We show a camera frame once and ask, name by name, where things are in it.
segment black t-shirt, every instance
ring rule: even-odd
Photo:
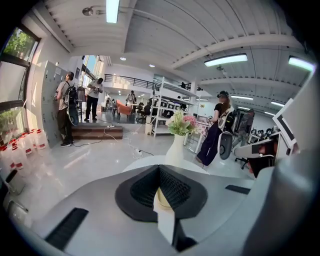
[[[219,117],[221,116],[221,108],[222,108],[222,103],[218,103],[214,107],[214,110],[218,110],[219,111]]]

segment glossy floor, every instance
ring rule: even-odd
[[[172,135],[153,137],[143,133],[125,133],[124,138],[131,140],[131,145],[153,155],[165,155],[171,146]],[[83,145],[97,141],[75,141],[76,146],[46,148],[30,155],[31,173],[25,178],[26,186],[18,200],[29,209],[25,224],[31,226],[34,220],[43,217],[55,204],[81,186],[97,179],[121,173],[137,159],[129,146],[129,139],[103,140],[99,143]],[[203,167],[195,160],[190,150],[193,145],[184,147],[184,159]],[[216,157],[205,171],[211,175],[253,179],[247,168],[241,170],[241,163],[235,162],[232,154],[227,160]]]

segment table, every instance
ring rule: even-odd
[[[165,155],[155,155],[155,156],[147,156],[144,158],[141,158],[137,161],[134,161],[132,164],[127,166],[122,172],[127,172],[133,169],[145,167],[145,166],[153,166],[153,165],[164,165],[166,162],[166,156]],[[183,160],[181,163],[181,166],[177,166],[179,168],[183,168],[189,171],[193,171],[196,173],[201,174],[208,174],[205,170],[200,168],[198,165],[194,164],[193,162],[189,162],[187,160]]]

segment woman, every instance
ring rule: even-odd
[[[210,120],[213,125],[202,143],[201,150],[196,156],[198,162],[208,166],[214,160],[218,152],[219,135],[222,130],[218,127],[219,118],[230,108],[229,93],[225,90],[218,95],[219,103],[215,105],[213,118]]]

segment ceiling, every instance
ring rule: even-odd
[[[129,65],[148,69],[151,63],[184,80],[196,78],[212,95],[227,90],[254,98],[234,100],[236,106],[276,113],[271,101],[286,103],[309,74],[288,65],[289,56],[315,62],[271,0],[120,0],[117,24],[96,14],[105,2],[44,1],[72,55],[108,55],[113,63],[125,56]],[[95,14],[84,16],[86,7]],[[224,64],[223,71],[204,65],[240,53],[248,61]]]

